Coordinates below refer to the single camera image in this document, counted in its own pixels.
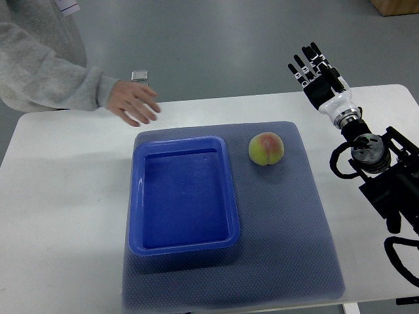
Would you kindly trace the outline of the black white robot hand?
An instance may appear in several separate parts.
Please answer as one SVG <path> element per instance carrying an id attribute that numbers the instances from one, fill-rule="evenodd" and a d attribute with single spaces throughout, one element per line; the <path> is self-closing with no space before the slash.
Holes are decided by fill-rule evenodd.
<path id="1" fill-rule="evenodd" d="M 348 123 L 361 119 L 361 109 L 353 103 L 348 83 L 317 44 L 312 42 L 301 50 L 306 61 L 295 54 L 295 63 L 290 63 L 288 68 L 311 105 L 328 116 L 333 126 L 340 130 Z"/>

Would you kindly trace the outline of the person's bare hand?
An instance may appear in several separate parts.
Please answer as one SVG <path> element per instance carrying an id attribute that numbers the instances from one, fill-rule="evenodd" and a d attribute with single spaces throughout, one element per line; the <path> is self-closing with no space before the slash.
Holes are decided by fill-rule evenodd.
<path id="1" fill-rule="evenodd" d="M 133 127 L 156 121 L 161 112 L 155 98 L 157 93 L 138 82 L 118 81 L 109 97 L 106 108 Z"/>

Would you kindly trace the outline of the grey fleece sleeve forearm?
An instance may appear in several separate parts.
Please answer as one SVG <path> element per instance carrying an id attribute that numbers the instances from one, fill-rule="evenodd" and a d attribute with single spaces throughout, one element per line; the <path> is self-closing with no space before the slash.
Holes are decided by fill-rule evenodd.
<path id="1" fill-rule="evenodd" d="M 1 23 L 1 99 L 10 108 L 95 111 L 108 106 L 117 82 L 95 67 L 58 58 L 20 27 Z"/>

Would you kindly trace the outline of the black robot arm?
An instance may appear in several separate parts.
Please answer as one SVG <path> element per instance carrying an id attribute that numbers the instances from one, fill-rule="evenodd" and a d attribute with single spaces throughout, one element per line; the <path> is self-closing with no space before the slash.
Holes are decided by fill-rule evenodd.
<path id="1" fill-rule="evenodd" d="M 362 119 L 343 123 L 346 142 L 331 155 L 331 171 L 341 179 L 361 177 L 361 193 L 386 220 L 392 234 L 405 218 L 418 232 L 418 147 L 389 126 L 373 134 Z"/>

